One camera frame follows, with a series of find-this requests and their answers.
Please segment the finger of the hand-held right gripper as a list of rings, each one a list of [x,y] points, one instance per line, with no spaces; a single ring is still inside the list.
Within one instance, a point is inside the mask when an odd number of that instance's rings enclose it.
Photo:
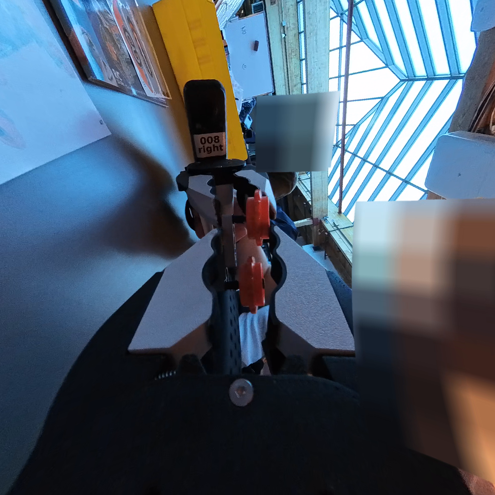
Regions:
[[[276,200],[267,174],[258,173],[254,169],[239,170],[234,174],[234,189],[243,212],[245,212],[246,199],[254,197],[255,191],[259,190],[262,197],[269,199],[269,217],[276,218]]]
[[[185,216],[188,225],[195,230],[195,218],[199,218],[199,225],[204,233],[218,227],[215,210],[215,196],[212,193],[214,180],[212,175],[185,175],[187,179]]]

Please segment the white box fixture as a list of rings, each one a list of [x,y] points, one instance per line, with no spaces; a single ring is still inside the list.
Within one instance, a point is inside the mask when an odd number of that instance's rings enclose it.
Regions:
[[[425,186],[445,199],[494,199],[494,136],[465,131],[440,136]]]

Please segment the grey beam with orange gears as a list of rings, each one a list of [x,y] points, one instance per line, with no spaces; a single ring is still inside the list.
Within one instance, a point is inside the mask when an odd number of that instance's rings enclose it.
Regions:
[[[269,198],[256,189],[254,196],[245,201],[245,214],[234,214],[234,189],[232,184],[215,187],[217,218],[221,235],[221,255],[226,271],[226,289],[238,290],[241,305],[256,314],[265,305],[265,280],[262,263],[249,256],[239,263],[236,251],[236,224],[245,224],[247,238],[262,246],[269,239]]]

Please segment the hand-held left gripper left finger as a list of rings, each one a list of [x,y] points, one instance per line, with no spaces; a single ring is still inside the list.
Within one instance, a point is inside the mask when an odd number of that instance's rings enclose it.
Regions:
[[[129,344],[131,354],[187,354],[213,350],[222,363],[221,230],[213,229],[166,267]]]

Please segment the open instruction booklet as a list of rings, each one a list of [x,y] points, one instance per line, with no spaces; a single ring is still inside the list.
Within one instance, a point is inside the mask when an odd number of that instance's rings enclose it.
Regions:
[[[1,184],[111,133],[42,1],[1,1]]]

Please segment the person's right hand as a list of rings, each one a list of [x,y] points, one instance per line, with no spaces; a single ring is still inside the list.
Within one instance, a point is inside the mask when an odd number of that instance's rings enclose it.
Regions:
[[[254,262],[261,263],[265,281],[265,305],[268,305],[272,294],[277,288],[277,283],[271,275],[271,263],[268,261],[262,247],[258,246],[255,240],[247,237],[247,230],[244,224],[235,224],[234,227],[238,264],[242,265],[247,262],[249,257],[252,257]]]

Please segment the pale grey desk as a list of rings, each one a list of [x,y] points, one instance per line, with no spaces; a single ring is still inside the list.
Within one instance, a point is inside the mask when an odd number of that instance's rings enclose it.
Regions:
[[[111,135],[1,185],[1,494],[85,345],[197,239],[176,176],[193,155],[168,107],[84,83]]]

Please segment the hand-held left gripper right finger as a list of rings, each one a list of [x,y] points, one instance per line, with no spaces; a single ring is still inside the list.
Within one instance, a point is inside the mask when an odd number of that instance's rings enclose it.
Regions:
[[[271,277],[263,350],[269,366],[298,356],[312,366],[321,356],[355,357],[354,338],[327,270],[279,227],[270,229]]]

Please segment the whiteboard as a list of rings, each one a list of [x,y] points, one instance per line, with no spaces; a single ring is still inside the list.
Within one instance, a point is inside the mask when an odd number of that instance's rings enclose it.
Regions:
[[[230,67],[244,99],[274,92],[265,12],[237,18],[224,29]]]

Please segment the person's upper body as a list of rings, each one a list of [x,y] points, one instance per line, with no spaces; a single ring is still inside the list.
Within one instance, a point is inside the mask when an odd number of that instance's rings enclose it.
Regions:
[[[268,172],[270,185],[276,200],[276,216],[272,223],[279,227],[292,240],[296,241],[299,231],[294,221],[283,210],[279,202],[290,195],[295,187],[299,177],[298,172]]]

